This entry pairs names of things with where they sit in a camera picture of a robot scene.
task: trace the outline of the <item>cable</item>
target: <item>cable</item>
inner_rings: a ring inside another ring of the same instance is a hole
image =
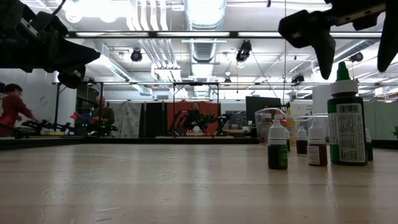
[[[53,11],[53,15],[56,15],[59,11],[61,11],[61,9],[62,9],[62,6],[65,4],[65,2],[66,2],[67,0],[62,0],[62,2],[61,2],[61,4],[58,6],[58,8],[55,10],[55,11]]]
[[[285,17],[287,16],[287,10],[286,10],[286,8],[287,8],[287,3],[286,3],[286,0],[285,0]],[[283,76],[283,78],[284,78],[284,90],[283,90],[283,93],[282,93],[282,104],[285,103],[286,56],[287,56],[287,41],[285,40],[285,66],[284,66],[284,76]]]
[[[264,74],[264,72],[262,71],[261,66],[260,66],[259,62],[257,61],[256,55],[254,54],[253,50],[251,51],[251,53],[253,54],[253,57],[254,57],[254,59],[256,60],[257,66],[260,68],[260,71],[261,71],[261,73],[262,73],[262,76],[263,76],[264,78],[266,78],[266,82],[268,83],[268,85],[269,85],[269,87],[271,88],[272,92],[274,93],[275,97],[278,98],[278,96],[276,95],[274,89],[272,89],[271,84],[269,84],[268,78],[266,77],[266,74]]]
[[[236,62],[236,93],[239,93],[239,73],[238,73],[238,62]]]

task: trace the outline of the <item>red liquid bottle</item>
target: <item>red liquid bottle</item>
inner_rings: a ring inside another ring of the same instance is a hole
[[[310,166],[328,166],[328,153],[323,128],[317,120],[314,120],[311,128],[308,129],[307,158]]]

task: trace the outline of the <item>person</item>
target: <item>person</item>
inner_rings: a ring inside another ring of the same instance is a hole
[[[199,112],[199,103],[193,102],[191,105],[191,110],[188,111],[188,115],[185,118],[183,127],[189,130],[193,129],[195,126],[199,126],[200,129],[207,128],[207,124],[202,125],[201,122],[205,116]]]
[[[112,125],[114,123],[114,112],[113,109],[108,106],[106,103],[105,97],[97,96],[96,102],[98,108],[94,110],[93,114],[91,115],[90,123],[96,124],[100,120],[100,107],[101,107],[101,121],[104,121],[108,125]]]
[[[14,127],[16,121],[21,121],[19,113],[25,115],[32,121],[39,123],[40,121],[32,114],[21,99],[22,88],[17,84],[8,84],[4,88],[4,96],[2,98],[2,114],[0,114],[0,123]],[[11,129],[0,128],[0,136],[12,136]]]

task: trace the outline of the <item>fluorescent light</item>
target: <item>fluorescent light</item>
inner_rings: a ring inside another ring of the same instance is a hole
[[[148,37],[148,32],[76,32],[78,37]]]
[[[281,35],[278,32],[238,32],[238,37],[273,37],[278,38]]]
[[[135,85],[173,85],[172,82],[131,82],[130,84]]]
[[[334,38],[381,38],[381,32],[330,32],[330,35]]]
[[[183,44],[226,44],[226,40],[197,40],[197,39],[190,39],[190,40],[181,40]]]
[[[128,82],[106,82],[104,85],[130,85]]]
[[[158,32],[158,37],[229,37],[229,32],[188,31],[188,32]]]

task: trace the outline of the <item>bottle label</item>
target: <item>bottle label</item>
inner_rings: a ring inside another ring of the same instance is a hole
[[[279,149],[279,165],[287,167],[287,146],[281,145]]]
[[[328,113],[332,162],[365,162],[366,151],[361,104],[330,105]]]
[[[307,146],[307,157],[309,164],[320,165],[319,146]]]

